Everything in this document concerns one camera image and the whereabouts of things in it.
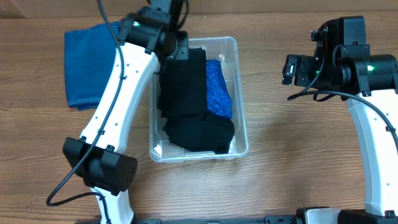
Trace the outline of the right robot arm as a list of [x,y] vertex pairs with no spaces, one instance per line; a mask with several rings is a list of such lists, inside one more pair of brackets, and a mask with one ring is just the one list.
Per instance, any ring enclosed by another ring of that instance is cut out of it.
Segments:
[[363,16],[340,17],[311,32],[312,56],[289,54],[284,85],[317,102],[339,96],[347,105],[364,169],[363,209],[300,208],[292,223],[397,222],[397,59],[372,55]]

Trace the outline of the clear plastic container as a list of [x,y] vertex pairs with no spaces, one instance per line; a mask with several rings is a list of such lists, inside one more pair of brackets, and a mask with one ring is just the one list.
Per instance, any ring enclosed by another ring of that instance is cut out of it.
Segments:
[[232,99],[232,122],[234,123],[234,138],[229,145],[227,154],[214,152],[190,152],[169,142],[169,137],[162,127],[166,119],[157,109],[157,99],[160,94],[159,77],[154,75],[149,82],[149,154],[153,161],[173,164],[185,161],[205,159],[235,159],[244,157],[249,152],[249,140],[246,130],[244,114],[244,98],[241,86],[239,55],[237,41],[230,36],[205,37],[189,40],[191,49],[201,48],[206,51],[208,60],[216,59],[221,62],[221,68]]

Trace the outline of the black cloth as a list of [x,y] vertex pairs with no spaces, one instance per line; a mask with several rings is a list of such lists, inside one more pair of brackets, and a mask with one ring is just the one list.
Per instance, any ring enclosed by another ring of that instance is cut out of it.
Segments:
[[171,143],[191,152],[227,154],[234,137],[233,122],[213,113],[169,118],[163,130]]
[[188,50],[186,60],[168,60],[160,74],[157,107],[163,118],[178,118],[207,112],[206,51]]

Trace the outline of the blue denim cloth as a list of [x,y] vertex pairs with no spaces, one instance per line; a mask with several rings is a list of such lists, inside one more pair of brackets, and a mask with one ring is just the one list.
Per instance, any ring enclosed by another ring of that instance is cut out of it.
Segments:
[[95,109],[113,70],[116,45],[106,24],[65,33],[65,92],[68,106]]

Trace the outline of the blue sequin garment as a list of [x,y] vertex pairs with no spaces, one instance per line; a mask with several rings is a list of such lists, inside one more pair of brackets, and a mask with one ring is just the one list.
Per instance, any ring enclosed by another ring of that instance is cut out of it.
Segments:
[[206,60],[206,102],[209,112],[231,119],[232,99],[224,80],[221,62]]

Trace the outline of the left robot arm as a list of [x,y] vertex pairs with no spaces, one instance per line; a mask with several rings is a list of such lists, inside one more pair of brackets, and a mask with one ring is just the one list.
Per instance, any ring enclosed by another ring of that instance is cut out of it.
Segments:
[[128,188],[137,160],[125,154],[134,114],[153,75],[168,59],[188,58],[188,34],[182,30],[188,1],[150,1],[130,13],[112,37],[116,55],[99,105],[79,139],[66,138],[63,153],[72,169],[65,177],[81,177],[96,197],[98,223],[133,223]]

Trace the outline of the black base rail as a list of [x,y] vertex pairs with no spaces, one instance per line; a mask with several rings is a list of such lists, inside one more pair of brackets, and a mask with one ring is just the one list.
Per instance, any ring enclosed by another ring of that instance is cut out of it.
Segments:
[[365,210],[338,210],[330,207],[299,208],[294,215],[266,215],[263,218],[222,218],[161,220],[158,218],[138,219],[132,224],[397,224],[397,214],[392,210],[382,216]]

